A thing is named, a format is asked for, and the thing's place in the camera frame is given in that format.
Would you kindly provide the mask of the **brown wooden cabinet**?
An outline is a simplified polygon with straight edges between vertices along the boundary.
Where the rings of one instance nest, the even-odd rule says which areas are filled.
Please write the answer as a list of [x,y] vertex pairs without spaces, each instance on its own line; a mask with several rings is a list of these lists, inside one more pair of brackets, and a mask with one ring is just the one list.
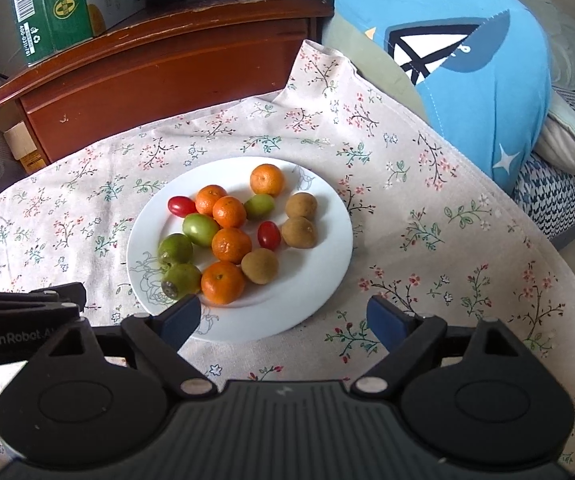
[[187,0],[141,11],[0,87],[48,164],[115,133],[282,89],[332,0]]

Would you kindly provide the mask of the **small orange front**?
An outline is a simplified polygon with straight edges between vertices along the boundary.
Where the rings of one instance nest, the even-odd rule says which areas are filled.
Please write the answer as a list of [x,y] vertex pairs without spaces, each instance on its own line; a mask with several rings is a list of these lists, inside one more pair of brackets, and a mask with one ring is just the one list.
[[213,304],[231,304],[242,296],[244,289],[244,274],[229,261],[217,261],[203,271],[201,292]]

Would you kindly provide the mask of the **brown kiwi front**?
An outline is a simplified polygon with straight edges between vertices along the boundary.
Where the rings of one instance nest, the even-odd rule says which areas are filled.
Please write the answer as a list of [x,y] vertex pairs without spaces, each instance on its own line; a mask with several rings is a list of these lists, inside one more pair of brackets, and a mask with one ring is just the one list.
[[318,242],[316,226],[305,217],[287,219],[281,226],[281,234],[286,245],[293,248],[309,249]]

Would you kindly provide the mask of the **large orange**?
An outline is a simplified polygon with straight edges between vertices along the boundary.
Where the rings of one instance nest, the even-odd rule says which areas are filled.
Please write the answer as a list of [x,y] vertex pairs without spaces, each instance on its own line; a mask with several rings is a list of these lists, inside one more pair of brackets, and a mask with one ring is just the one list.
[[237,228],[220,229],[212,239],[212,253],[220,261],[240,264],[252,250],[248,234]]

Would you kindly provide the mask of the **striped white pillow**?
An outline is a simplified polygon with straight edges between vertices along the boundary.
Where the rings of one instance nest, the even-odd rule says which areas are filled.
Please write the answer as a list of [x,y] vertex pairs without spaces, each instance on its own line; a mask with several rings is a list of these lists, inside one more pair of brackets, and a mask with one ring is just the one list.
[[575,110],[555,89],[534,152],[552,166],[575,176]]

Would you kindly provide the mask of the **green fruit front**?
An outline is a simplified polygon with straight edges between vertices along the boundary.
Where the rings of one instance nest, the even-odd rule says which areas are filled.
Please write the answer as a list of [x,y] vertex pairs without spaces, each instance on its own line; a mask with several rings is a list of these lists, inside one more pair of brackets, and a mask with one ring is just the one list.
[[161,288],[168,298],[178,300],[189,294],[198,294],[201,278],[201,271],[193,264],[176,263],[165,271]]

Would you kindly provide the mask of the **floral tablecloth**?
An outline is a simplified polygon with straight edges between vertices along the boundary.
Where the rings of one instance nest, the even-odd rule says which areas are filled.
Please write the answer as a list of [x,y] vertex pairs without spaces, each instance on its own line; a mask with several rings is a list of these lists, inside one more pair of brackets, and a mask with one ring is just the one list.
[[[80,282],[86,318],[160,312],[169,198],[216,184],[238,200],[260,165],[318,203],[314,248],[281,247],[278,278],[207,304],[184,357],[208,378],[349,382],[385,356],[381,296],[453,325],[507,324],[572,398],[575,275],[496,183],[420,118],[305,42],[286,88],[133,128],[0,194],[0,290]],[[575,417],[562,462],[575,469]]]

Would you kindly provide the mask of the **blue patterned sofa cover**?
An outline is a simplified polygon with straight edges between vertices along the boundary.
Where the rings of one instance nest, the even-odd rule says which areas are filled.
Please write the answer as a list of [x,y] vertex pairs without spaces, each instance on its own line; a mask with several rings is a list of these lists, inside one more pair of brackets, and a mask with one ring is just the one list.
[[[575,124],[575,91],[556,88],[552,101],[565,103]],[[519,170],[512,198],[556,248],[575,240],[575,174],[530,154]]]

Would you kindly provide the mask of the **blue plush pillow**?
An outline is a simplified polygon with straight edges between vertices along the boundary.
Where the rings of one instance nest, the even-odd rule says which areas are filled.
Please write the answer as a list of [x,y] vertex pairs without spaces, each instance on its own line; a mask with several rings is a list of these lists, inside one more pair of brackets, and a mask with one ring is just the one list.
[[519,0],[334,0],[419,93],[429,125],[505,192],[552,93],[549,41]]

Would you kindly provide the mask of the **small orange back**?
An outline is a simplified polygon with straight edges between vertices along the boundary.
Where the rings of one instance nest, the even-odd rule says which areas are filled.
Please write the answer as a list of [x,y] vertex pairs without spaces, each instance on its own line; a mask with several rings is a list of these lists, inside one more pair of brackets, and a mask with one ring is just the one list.
[[248,218],[244,205],[240,200],[230,195],[216,200],[212,216],[224,229],[239,229]]

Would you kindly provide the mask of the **cardboard box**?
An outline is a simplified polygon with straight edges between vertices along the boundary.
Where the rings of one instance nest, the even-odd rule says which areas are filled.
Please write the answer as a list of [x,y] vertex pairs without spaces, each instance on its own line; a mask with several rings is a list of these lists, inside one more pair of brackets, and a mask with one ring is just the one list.
[[3,133],[13,158],[21,163],[28,174],[47,166],[30,135],[30,130],[25,125],[18,106],[12,102],[0,105],[0,132]]

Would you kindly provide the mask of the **red tomato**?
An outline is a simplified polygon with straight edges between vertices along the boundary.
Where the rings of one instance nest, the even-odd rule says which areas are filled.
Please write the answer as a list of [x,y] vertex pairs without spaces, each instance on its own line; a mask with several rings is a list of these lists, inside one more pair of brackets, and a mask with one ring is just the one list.
[[196,213],[196,203],[187,196],[170,197],[167,208],[171,214],[179,218],[186,218],[189,214]]
[[282,242],[281,231],[272,221],[260,223],[257,229],[257,242],[261,248],[271,250],[278,249]]

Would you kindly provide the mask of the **small green fruit back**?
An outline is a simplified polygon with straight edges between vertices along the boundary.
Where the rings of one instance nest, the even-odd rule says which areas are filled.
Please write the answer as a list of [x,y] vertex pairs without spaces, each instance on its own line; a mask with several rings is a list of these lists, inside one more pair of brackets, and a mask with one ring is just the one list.
[[269,194],[255,194],[244,203],[244,208],[248,220],[262,220],[274,211],[274,198]]

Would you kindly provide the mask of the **brown kiwi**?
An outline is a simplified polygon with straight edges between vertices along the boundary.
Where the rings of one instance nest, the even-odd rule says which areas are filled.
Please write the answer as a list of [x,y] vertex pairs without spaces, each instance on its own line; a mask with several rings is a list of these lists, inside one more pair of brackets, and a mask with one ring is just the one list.
[[278,276],[279,260],[271,250],[257,248],[243,257],[241,270],[252,283],[267,285]]
[[281,234],[286,245],[293,248],[309,249],[318,242],[316,226],[305,217],[287,219],[281,226]]
[[286,214],[289,218],[303,217],[310,221],[316,218],[318,202],[315,196],[299,192],[289,196],[286,202]]

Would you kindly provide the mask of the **small orange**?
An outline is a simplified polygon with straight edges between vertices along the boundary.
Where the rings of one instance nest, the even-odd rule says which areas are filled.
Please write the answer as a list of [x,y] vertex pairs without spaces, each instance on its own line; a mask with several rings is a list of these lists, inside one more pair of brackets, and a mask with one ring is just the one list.
[[231,304],[242,296],[244,289],[244,274],[229,261],[217,261],[203,271],[201,292],[213,304]]
[[250,187],[255,194],[279,196],[286,184],[286,177],[280,168],[271,164],[257,166],[250,177]]
[[212,216],[224,229],[239,229],[248,218],[244,205],[240,200],[230,195],[216,200]]

